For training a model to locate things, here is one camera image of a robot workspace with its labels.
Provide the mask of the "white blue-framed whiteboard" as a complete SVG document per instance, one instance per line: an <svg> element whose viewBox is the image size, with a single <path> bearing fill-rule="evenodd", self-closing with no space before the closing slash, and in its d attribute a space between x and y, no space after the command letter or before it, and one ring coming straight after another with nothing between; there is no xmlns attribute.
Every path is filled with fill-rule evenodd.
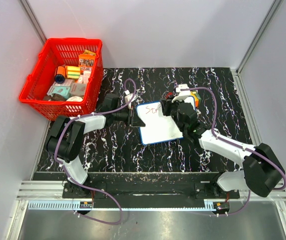
<svg viewBox="0 0 286 240"><path fill-rule="evenodd" d="M136 106L138 117L145 123L139 127L141 143L153 145L182 139L182 132L171 116L164 116L159 101L142 103Z"/></svg>

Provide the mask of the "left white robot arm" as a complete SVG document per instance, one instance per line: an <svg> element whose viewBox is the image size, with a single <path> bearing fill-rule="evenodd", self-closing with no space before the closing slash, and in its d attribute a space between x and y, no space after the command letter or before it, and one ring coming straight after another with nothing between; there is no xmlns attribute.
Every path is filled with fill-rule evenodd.
<svg viewBox="0 0 286 240"><path fill-rule="evenodd" d="M145 127L146 124L134 109L135 99L134 93L127 92L125 104L119 106L120 98L109 93L99 106L98 112L77 117L61 115L54 121L46 138L45 147L64 168L68 181L75 184L73 191L79 197L85 198L91 192L91 186L86 182L89 176L79 158L83 136L89 132L107 128L116 121L123 122L129 127Z"/></svg>

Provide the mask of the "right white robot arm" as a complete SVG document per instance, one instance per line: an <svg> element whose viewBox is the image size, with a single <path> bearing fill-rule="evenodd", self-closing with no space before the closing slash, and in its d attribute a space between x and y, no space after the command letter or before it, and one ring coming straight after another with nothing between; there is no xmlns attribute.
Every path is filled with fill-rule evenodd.
<svg viewBox="0 0 286 240"><path fill-rule="evenodd" d="M170 98L162 99L160 103L163 115L172 118L184 139L241 167L239 171L226 171L215 178L210 186L214 197L221 198L233 190L245 190L264 198L285 180L285 171L269 145L245 144L216 133L198 120L190 103Z"/></svg>

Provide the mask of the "orange juice carton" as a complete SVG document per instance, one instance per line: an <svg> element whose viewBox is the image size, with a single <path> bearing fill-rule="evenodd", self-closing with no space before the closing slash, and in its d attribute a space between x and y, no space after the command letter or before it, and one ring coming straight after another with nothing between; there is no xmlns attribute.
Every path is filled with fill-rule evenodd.
<svg viewBox="0 0 286 240"><path fill-rule="evenodd" d="M198 94L197 90L193 90L190 92L190 94L194 97L194 101L195 101L195 107L198 108L201 102L201 97Z"/></svg>

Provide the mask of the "white round container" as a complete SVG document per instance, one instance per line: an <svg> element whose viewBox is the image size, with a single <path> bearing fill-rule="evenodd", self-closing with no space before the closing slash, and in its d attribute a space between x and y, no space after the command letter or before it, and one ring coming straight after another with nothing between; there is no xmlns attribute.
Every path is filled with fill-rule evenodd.
<svg viewBox="0 0 286 240"><path fill-rule="evenodd" d="M66 100L67 102L82 102L83 98L80 96L72 96Z"/></svg>

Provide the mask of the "brown pink box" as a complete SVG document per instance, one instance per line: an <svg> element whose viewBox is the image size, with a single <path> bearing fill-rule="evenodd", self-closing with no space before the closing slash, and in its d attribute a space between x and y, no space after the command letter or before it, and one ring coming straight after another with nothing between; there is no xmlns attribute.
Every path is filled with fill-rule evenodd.
<svg viewBox="0 0 286 240"><path fill-rule="evenodd" d="M84 83L73 83L70 87L70 96L83 97L86 92L87 85Z"/></svg>

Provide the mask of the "teal box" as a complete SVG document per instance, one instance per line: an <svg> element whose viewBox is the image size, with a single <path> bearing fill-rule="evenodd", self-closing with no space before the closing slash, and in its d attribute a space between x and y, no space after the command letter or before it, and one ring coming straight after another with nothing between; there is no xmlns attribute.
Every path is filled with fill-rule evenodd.
<svg viewBox="0 0 286 240"><path fill-rule="evenodd" d="M60 95L65 99L68 99L70 97L70 87L69 86L58 86L53 85L49 88L47 95L53 96L54 94Z"/></svg>

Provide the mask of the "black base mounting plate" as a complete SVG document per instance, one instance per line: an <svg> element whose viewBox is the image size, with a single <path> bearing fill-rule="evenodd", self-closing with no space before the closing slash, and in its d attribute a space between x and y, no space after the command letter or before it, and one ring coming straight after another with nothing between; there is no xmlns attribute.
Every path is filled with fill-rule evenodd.
<svg viewBox="0 0 286 240"><path fill-rule="evenodd" d="M239 192L220 193L219 197L205 189L202 183L143 182L143 181L91 181L92 188L106 191L122 209L201 208L204 200L240 199Z"/></svg>

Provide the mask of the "orange snack box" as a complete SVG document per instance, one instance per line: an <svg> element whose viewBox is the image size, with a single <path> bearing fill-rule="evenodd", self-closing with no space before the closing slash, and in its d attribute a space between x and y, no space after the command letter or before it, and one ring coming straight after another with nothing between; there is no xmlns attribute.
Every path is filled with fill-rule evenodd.
<svg viewBox="0 0 286 240"><path fill-rule="evenodd" d="M79 67L92 67L95 62L95 55L80 54L79 55Z"/></svg>

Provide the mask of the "yellow striped box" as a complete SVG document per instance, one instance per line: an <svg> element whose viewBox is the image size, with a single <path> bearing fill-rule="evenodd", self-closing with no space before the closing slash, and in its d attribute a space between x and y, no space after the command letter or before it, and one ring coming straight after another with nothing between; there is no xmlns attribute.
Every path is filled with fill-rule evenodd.
<svg viewBox="0 0 286 240"><path fill-rule="evenodd" d="M79 66L66 65L65 70L66 70L66 77L68 79L77 80L81 75L81 69Z"/></svg>

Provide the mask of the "blue orange can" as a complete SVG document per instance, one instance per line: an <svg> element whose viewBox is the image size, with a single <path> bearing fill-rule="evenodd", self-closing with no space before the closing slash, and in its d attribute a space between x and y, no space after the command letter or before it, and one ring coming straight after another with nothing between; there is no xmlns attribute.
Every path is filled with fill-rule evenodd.
<svg viewBox="0 0 286 240"><path fill-rule="evenodd" d="M65 81L66 69L64 66L58 66L55 72L54 80L58 84L62 84Z"/></svg>

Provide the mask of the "red plastic shopping basket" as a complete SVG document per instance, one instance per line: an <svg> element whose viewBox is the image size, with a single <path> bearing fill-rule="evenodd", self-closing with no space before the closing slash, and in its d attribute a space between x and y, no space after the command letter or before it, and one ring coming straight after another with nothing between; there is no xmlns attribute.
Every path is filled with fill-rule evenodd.
<svg viewBox="0 0 286 240"><path fill-rule="evenodd" d="M103 43L100 39L89 38L50 38L38 54L36 65L19 95L19 101L28 104L42 116L54 121L57 116L74 117L94 111L103 79ZM62 65L77 66L78 56L85 50L96 53L93 71L81 102L44 101L54 83L56 68Z"/></svg>

